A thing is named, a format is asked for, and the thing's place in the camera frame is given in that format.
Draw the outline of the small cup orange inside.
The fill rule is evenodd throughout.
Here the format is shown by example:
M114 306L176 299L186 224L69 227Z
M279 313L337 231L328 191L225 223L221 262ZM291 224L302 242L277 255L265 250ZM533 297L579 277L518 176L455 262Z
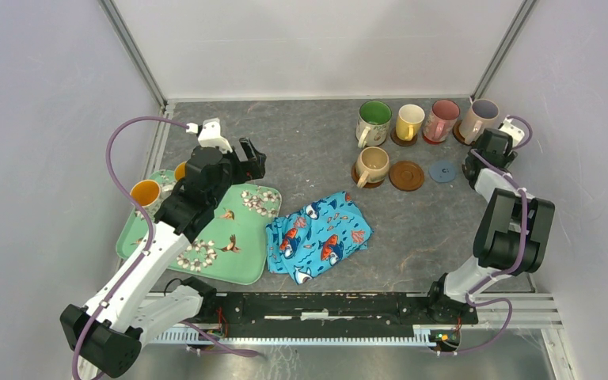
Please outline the small cup orange inside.
M186 167L186 162L183 161L174 169L174 180L175 181L180 181L181 179L183 179L185 177L185 167Z

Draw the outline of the brown wooden coaster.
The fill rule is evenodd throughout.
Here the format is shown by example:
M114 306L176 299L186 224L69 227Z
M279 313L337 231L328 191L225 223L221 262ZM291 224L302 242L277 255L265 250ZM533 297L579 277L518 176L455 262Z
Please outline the brown wooden coaster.
M413 192L425 182L423 169L413 161L398 161L390 166L390 183L400 191Z
M358 185L360 175L357 173L357 170L356 170L355 164L352 164L352 165L351 165L351 178L352 178L352 180L355 182L356 186L357 186L358 188L360 188L360 186ZM367 188L367 189L371 189L371 188L377 188L377 187L379 187L380 185L382 185L382 184L384 183L384 181L385 181L385 180L384 180L384 179L382 179L382 180L380 180L380 181L378 181L378 182L367 182L367 183L365 183L365 185L363 186L363 188Z
M452 134L455 137L455 139L461 143L464 146L472 146L471 143L467 143L465 137L461 134L460 132L460 126L461 126L462 122L461 120L458 120L455 125L453 126L453 130L452 130Z

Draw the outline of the blue round coaster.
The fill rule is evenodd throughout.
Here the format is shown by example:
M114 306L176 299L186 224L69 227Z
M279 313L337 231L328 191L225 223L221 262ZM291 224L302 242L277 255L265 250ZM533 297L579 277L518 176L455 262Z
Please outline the blue round coaster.
M457 170L450 161L440 160L428 168L430 178L440 184L449 183L457 176Z

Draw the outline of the pink mug maroon inside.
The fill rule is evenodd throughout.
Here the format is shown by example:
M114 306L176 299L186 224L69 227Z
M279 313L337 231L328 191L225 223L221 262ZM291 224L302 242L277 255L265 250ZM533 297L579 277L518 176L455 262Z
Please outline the pink mug maroon inside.
M435 101L422 135L426 135L431 140L445 142L459 116L460 108L454 101L448 99Z

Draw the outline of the floral cup orange inside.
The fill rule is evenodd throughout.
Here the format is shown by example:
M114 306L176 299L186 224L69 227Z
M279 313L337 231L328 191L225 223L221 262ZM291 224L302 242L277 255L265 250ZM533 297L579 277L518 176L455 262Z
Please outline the floral cup orange inside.
M155 180L141 180L130 190L130 196L141 207L141 209L135 207L135 215L141 219L147 215L154 220L155 214L170 193L169 186L159 184Z

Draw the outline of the yellow mug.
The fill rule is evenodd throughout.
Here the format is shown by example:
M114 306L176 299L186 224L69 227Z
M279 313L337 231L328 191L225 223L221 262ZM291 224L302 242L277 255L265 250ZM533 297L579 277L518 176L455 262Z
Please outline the yellow mug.
M425 111L416 104L405 104L397 114L395 134L401 143L411 144L417 140L417 134L425 118Z

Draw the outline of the dark brown round coaster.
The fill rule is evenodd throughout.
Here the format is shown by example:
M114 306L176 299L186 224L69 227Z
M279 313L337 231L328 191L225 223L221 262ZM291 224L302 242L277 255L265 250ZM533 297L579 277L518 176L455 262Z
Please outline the dark brown round coaster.
M397 129L393 128L390 133L390 138L398 146L413 146L417 142L418 135L415 135L410 140L403 140L403 139L400 139L399 136L397 135Z

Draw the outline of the beige mug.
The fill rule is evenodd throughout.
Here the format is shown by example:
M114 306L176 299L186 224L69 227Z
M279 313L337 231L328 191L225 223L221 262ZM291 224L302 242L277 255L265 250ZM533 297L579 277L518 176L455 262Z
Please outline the beige mug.
M358 185L363 188L367 182L385 180L390 170L390 157L382 148L369 146L361 151L355 167L360 175Z

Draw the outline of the green inside floral mug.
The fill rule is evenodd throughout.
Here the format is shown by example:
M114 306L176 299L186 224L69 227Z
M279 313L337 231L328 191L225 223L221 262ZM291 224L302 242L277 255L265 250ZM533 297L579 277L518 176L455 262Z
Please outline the green inside floral mug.
M392 120L391 108L382 101L366 101L359 108L355 137L357 147L381 146Z

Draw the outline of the red round coaster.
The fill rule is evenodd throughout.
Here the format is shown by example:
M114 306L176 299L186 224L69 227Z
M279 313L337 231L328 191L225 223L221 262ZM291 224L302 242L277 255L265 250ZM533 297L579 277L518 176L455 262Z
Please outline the red round coaster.
M426 143L431 144L431 145L439 145L444 143L444 141L435 141L435 140L431 140L430 138L428 138L426 135L423 135L423 139Z

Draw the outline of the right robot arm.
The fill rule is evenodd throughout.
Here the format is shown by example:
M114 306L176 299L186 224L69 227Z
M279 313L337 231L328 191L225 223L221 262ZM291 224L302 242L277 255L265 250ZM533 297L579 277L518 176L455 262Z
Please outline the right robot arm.
M476 306L476 294L542 265L556 208L518 185L507 169L516 156L509 134L486 130L463 162L465 178L487 207L471 257L442 275L427 294L426 314L436 323L467 317Z

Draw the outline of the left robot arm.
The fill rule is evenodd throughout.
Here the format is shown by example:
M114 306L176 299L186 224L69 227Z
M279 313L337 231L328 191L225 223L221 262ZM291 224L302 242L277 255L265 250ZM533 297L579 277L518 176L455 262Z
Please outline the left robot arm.
M60 316L65 337L73 350L71 376L81 377L79 360L94 365L97 378L116 378L135 363L154 338L193 317L210 321L216 300L189 285L180 285L147 306L142 303L173 259L214 219L215 209L236 184L261 179L266 155L250 139L242 138L246 155L205 142L196 147L153 218L137 253L84 306L68 305Z

